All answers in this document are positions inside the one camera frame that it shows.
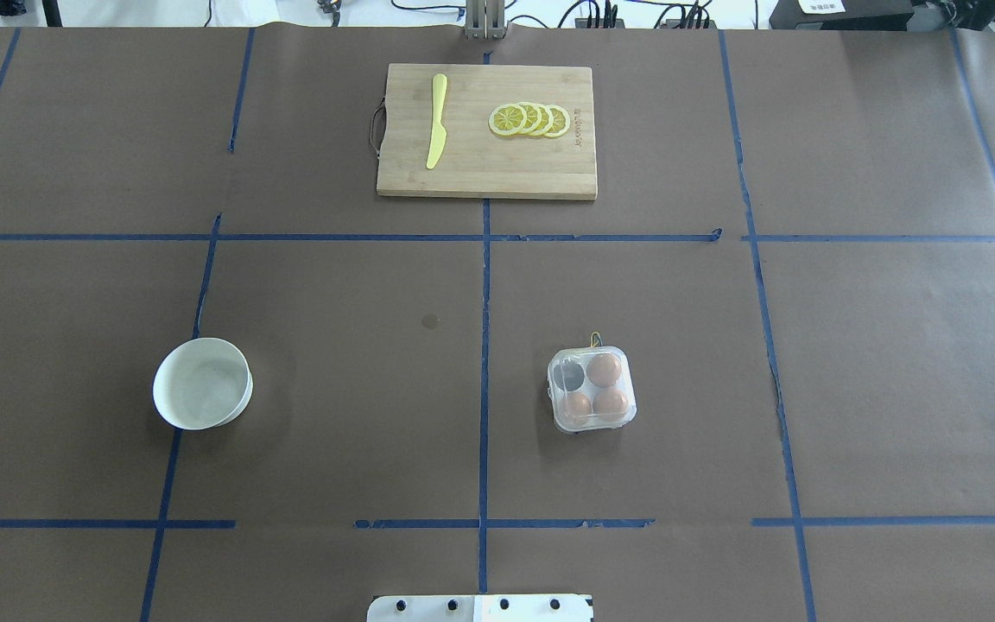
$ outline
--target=knife blade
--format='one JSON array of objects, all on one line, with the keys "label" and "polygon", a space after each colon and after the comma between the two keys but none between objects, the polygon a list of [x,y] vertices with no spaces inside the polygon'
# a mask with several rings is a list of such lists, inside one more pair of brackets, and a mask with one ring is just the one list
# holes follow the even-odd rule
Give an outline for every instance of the knife blade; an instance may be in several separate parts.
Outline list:
[{"label": "knife blade", "polygon": [[425,162],[432,170],[443,155],[443,145],[447,141],[447,130],[443,129],[443,99],[447,95],[447,76],[438,73],[432,76],[432,135],[429,138],[429,157]]}]

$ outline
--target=wooden cutting board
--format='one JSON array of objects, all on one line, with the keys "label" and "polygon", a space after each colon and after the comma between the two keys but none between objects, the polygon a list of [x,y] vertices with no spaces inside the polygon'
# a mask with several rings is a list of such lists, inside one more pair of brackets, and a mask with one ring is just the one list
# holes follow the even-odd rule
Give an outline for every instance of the wooden cutting board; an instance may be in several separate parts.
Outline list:
[{"label": "wooden cutting board", "polygon": [[[447,76],[447,144],[429,170],[437,73]],[[558,138],[494,135],[491,111],[522,101],[563,106],[570,130]],[[377,187],[383,196],[595,200],[591,68],[391,64]]]}]

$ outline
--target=white label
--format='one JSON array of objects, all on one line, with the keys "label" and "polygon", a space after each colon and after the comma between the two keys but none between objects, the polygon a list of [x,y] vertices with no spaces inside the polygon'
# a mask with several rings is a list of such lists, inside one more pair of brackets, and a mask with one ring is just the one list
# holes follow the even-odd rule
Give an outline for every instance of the white label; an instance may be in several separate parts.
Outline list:
[{"label": "white label", "polygon": [[797,0],[797,3],[801,5],[801,11],[810,16],[826,16],[829,13],[846,12],[842,0]]}]

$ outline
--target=metal stand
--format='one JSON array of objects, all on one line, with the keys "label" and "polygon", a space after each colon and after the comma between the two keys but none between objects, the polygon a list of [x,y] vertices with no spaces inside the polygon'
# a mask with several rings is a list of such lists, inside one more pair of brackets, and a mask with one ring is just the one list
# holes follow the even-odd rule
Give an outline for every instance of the metal stand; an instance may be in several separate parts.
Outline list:
[{"label": "metal stand", "polygon": [[504,39],[505,30],[505,0],[466,0],[467,39]]}]

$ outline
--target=knife handle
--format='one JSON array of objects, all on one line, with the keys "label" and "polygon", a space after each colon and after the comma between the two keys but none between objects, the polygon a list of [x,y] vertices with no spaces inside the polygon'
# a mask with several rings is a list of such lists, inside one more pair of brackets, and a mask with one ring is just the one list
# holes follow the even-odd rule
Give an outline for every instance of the knife handle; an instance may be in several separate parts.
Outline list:
[{"label": "knife handle", "polygon": [[432,76],[432,125],[443,125],[443,99],[447,95],[447,76]]}]

